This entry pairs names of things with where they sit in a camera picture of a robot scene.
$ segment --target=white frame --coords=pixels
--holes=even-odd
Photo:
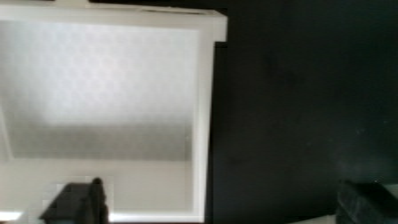
[[[197,30],[197,103],[193,114],[193,205],[188,213],[110,214],[113,222],[202,222],[207,172],[213,44],[225,41],[227,17],[213,10],[88,3],[0,0],[0,20],[51,21]]]

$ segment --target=black object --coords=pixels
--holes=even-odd
[[[337,207],[335,223],[337,224],[355,224],[355,222],[351,221],[351,218],[346,214],[344,208],[341,206]]]
[[[398,200],[378,183],[341,183],[337,224],[398,224]]]
[[[71,183],[40,215],[46,224],[108,224],[103,182]]]

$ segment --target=white surface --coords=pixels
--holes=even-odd
[[[305,221],[295,222],[291,224],[335,224],[335,217],[334,215],[327,215]]]
[[[188,159],[197,35],[0,22],[0,100],[16,158]]]
[[[99,176],[112,221],[200,222],[225,17],[0,0],[0,31],[0,215]]]
[[[104,182],[112,221],[190,213],[188,162],[74,159],[17,159],[1,164],[0,211],[40,213],[64,184],[88,183],[96,176]]]

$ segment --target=white panel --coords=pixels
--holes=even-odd
[[[16,158],[190,155],[197,32],[0,22]]]

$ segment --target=dark background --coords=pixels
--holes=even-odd
[[[207,223],[282,224],[332,214],[341,179],[398,183],[398,1],[106,2],[229,16]]]

